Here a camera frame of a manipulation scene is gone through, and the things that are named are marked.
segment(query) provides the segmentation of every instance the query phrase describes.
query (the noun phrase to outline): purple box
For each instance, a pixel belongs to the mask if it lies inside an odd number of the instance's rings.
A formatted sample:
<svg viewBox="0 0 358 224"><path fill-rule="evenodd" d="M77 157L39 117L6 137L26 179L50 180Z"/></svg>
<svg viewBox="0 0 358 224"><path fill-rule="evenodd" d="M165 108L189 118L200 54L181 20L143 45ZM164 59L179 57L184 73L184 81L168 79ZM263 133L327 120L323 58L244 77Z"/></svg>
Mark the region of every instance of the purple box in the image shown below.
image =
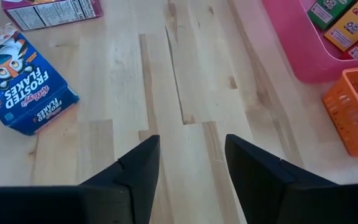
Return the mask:
<svg viewBox="0 0 358 224"><path fill-rule="evenodd" d="M21 30L42 29L103 15L99 0L1 0Z"/></svg>

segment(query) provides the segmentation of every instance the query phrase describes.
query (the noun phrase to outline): pink basket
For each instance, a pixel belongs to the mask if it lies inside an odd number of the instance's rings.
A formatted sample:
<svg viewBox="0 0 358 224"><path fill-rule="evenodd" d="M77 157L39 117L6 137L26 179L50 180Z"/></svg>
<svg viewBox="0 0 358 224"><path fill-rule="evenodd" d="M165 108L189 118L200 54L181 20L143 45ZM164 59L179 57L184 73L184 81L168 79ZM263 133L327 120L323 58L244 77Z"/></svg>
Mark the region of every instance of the pink basket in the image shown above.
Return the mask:
<svg viewBox="0 0 358 224"><path fill-rule="evenodd" d="M309 20L315 0L262 0L295 76L305 83L337 80L358 60L337 59L342 52Z"/></svg>

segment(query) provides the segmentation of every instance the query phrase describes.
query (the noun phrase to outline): orange crate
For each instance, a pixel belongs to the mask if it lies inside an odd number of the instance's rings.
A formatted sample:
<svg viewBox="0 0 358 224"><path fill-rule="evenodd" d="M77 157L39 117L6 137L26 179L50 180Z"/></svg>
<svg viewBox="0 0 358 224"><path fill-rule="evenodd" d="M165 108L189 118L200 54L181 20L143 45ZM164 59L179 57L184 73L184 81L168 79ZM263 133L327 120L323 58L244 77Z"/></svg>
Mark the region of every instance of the orange crate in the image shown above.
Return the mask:
<svg viewBox="0 0 358 224"><path fill-rule="evenodd" d="M344 70L323 103L347 151L358 157L358 68Z"/></svg>

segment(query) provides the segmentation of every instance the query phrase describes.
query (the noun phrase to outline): blue cereal box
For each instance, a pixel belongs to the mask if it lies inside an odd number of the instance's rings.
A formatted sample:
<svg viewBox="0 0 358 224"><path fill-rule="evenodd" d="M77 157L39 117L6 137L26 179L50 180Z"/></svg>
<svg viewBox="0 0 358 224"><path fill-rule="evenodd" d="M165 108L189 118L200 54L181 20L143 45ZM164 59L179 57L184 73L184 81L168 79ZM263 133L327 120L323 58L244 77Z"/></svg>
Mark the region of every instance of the blue cereal box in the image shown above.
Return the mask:
<svg viewBox="0 0 358 224"><path fill-rule="evenodd" d="M12 24L0 28L0 120L23 134L78 102L59 73Z"/></svg>

